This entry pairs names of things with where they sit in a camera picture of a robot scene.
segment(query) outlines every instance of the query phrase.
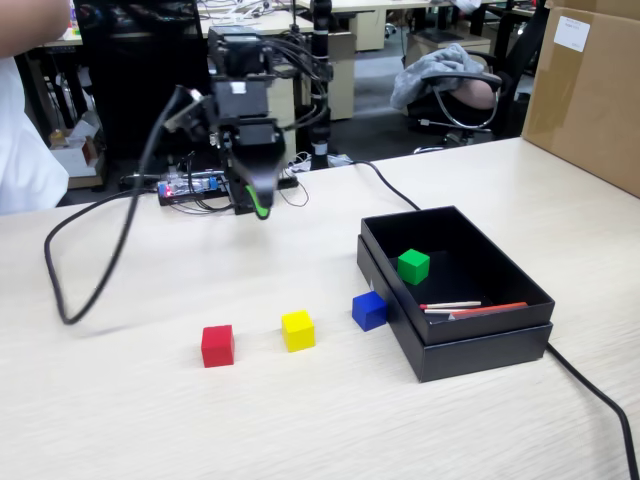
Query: white shirt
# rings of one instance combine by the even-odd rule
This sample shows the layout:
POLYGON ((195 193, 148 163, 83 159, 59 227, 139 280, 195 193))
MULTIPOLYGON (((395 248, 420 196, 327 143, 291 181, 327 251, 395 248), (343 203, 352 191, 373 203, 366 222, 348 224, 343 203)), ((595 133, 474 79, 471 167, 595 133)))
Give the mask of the white shirt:
POLYGON ((24 112, 13 58, 0 58, 0 215, 55 207, 69 175, 24 112))

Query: paper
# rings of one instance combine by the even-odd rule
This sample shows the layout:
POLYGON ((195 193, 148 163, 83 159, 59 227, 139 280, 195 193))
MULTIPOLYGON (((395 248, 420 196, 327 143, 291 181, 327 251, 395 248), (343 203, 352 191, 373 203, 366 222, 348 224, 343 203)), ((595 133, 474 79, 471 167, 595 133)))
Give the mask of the paper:
POLYGON ((582 52, 587 43, 591 25, 574 20, 573 18, 560 17, 554 43, 570 48, 576 52, 582 52))

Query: gray cloth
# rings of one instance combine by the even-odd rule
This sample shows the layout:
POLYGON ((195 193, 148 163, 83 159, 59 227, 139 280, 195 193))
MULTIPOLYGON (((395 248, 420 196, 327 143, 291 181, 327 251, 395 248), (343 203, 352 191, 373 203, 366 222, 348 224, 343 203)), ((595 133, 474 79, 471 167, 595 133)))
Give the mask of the gray cloth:
MULTIPOLYGON (((391 106, 402 110, 411 102, 430 94, 432 88, 422 82, 422 77, 448 72, 482 73, 484 65, 471 60, 469 54, 457 43, 425 55, 398 74, 391 94, 391 106)), ((457 90, 463 81, 459 78, 443 79, 438 82, 438 89, 440 91, 457 90)))

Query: green cube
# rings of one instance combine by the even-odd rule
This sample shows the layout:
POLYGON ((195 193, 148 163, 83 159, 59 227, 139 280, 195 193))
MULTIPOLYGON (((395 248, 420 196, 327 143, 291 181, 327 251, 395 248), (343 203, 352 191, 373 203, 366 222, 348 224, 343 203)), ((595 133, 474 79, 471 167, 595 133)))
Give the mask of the green cube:
POLYGON ((411 285, 418 285, 429 275, 429 255, 411 249, 398 257, 398 275, 411 285))

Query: person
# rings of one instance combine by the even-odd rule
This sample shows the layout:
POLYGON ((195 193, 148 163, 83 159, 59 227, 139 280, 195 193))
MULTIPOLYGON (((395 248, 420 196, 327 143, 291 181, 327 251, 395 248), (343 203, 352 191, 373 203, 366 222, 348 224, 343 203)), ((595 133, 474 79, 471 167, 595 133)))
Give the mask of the person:
POLYGON ((0 0, 0 215, 55 207, 69 176, 25 114, 14 56, 56 40, 69 0, 0 0))

